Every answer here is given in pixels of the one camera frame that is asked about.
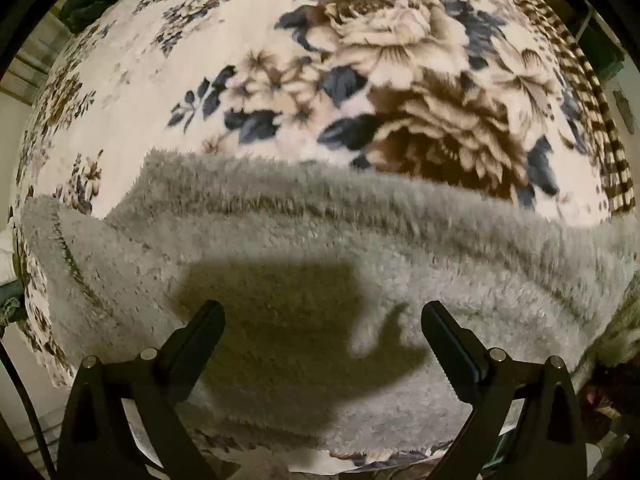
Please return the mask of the grey fluffy fleece pants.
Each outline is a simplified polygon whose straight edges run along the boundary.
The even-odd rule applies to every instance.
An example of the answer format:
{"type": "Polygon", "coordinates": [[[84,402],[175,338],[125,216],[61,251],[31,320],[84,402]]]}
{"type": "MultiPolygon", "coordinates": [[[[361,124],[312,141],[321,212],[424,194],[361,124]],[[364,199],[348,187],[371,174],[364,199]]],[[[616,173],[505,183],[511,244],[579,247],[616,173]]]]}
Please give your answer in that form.
{"type": "Polygon", "coordinates": [[[190,434],[337,453],[450,441],[468,409],[420,329],[440,301],[515,359],[639,348],[639,223],[573,228],[476,193],[321,165],[152,152],[104,218],[46,196],[17,220],[44,279],[47,362],[161,344],[206,300],[226,327],[179,406],[190,434]]]}

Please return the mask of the floral plush bed blanket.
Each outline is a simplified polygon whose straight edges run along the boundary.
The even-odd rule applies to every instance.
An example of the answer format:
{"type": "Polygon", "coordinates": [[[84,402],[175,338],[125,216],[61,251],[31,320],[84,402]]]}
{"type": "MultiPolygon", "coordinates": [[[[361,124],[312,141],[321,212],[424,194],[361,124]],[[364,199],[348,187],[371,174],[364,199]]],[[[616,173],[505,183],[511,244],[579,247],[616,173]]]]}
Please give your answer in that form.
{"type": "MultiPolygon", "coordinates": [[[[44,279],[30,273],[18,217],[26,200],[46,196],[102,219],[152,152],[388,174],[573,228],[636,217],[600,80],[544,0],[118,0],[55,61],[12,190],[21,330],[68,396],[87,356],[149,356],[200,308],[126,359],[83,356],[62,385],[47,366],[61,351],[34,306],[44,279]]],[[[189,398],[176,414],[216,478],[367,466],[383,478],[431,477],[456,438],[357,453],[207,446],[180,418],[189,398]]]]}

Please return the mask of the green striped curtain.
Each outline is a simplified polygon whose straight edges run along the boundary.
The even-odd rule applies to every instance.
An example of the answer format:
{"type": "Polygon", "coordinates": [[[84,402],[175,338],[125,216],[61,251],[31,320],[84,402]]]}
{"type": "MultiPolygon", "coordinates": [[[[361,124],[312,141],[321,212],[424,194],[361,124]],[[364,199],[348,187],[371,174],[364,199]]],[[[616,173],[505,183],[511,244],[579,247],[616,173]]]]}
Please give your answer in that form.
{"type": "Polygon", "coordinates": [[[32,105],[73,35],[51,9],[29,34],[1,78],[1,92],[32,105]]]}

